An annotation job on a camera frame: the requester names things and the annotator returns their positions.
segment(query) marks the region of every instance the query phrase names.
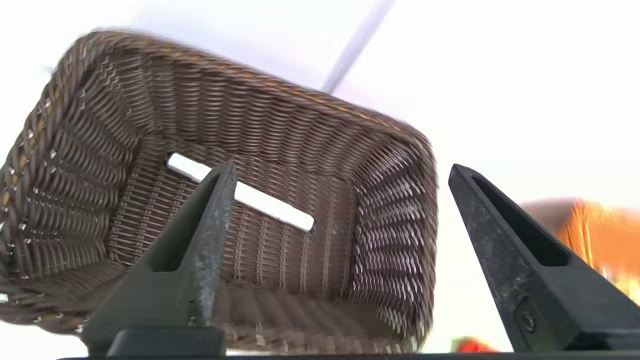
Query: white strip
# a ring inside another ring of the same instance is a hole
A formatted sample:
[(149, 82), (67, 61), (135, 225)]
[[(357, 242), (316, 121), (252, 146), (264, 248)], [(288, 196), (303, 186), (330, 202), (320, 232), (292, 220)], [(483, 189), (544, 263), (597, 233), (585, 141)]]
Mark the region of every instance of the white strip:
[[(169, 156), (166, 165), (170, 170), (182, 174), (196, 183), (202, 181), (211, 171), (207, 165), (195, 162), (177, 152)], [(236, 185), (235, 198), (250, 208), (302, 231), (309, 232), (314, 226), (315, 220), (311, 215), (239, 181)]]

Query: brown wicker basket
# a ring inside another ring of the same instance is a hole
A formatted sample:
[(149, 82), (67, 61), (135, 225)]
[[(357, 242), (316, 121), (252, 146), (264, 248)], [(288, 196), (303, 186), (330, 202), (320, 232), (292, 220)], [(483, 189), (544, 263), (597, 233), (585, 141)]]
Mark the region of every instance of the brown wicker basket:
[(0, 174), (0, 318), (81, 329), (216, 166), (310, 213), (313, 233), (240, 203), (212, 323), (228, 346), (414, 352), (431, 327), (436, 174), (406, 124), (142, 34), (96, 32), (58, 64)]

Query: wicker basket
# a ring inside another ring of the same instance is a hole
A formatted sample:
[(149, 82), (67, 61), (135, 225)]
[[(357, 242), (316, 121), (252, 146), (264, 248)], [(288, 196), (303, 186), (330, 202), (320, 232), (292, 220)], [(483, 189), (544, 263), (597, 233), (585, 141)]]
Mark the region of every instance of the wicker basket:
[(231, 348), (414, 352), (431, 326), (436, 174), (416, 130), (142, 34), (64, 55), (0, 174), (0, 318), (79, 331), (196, 184), (177, 151), (310, 213), (239, 203), (212, 323)]

